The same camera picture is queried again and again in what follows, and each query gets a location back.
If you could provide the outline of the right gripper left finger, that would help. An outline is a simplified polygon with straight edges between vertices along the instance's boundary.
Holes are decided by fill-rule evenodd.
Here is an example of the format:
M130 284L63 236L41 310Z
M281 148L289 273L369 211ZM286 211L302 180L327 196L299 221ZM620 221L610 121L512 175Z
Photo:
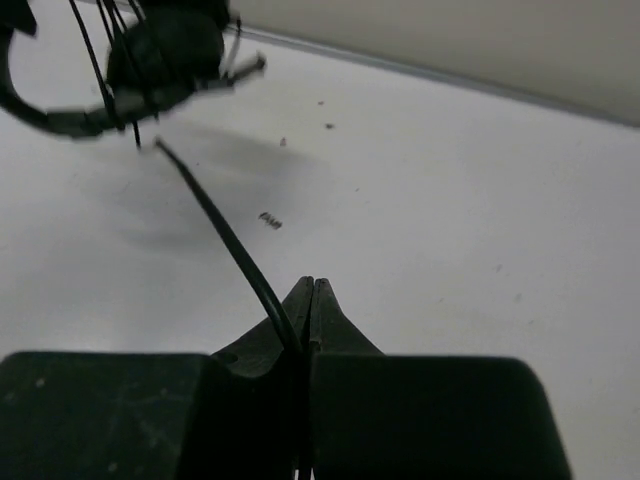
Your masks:
M307 479L305 354L269 320L212 354L18 351L5 479Z

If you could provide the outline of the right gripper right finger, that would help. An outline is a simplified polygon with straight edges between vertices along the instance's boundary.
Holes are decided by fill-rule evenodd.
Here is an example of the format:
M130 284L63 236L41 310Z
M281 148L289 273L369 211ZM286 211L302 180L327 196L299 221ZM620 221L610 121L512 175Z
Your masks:
M508 357L388 355L330 283L309 317L309 420L318 479L568 479L545 389Z

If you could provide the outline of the black headphones with cable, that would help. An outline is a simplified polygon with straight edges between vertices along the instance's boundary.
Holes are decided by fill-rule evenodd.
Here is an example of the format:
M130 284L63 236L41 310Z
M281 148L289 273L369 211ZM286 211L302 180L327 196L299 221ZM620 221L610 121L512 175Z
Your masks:
M11 49L17 34L36 37L28 1L1 4L1 109L35 131L69 140L89 140L140 123L202 94L231 92L264 72L261 53L238 64L243 21L227 1L132 1L133 20L114 1L96 4L107 37L100 62L79 4L69 4L95 76L99 103L91 107L42 108L17 91Z

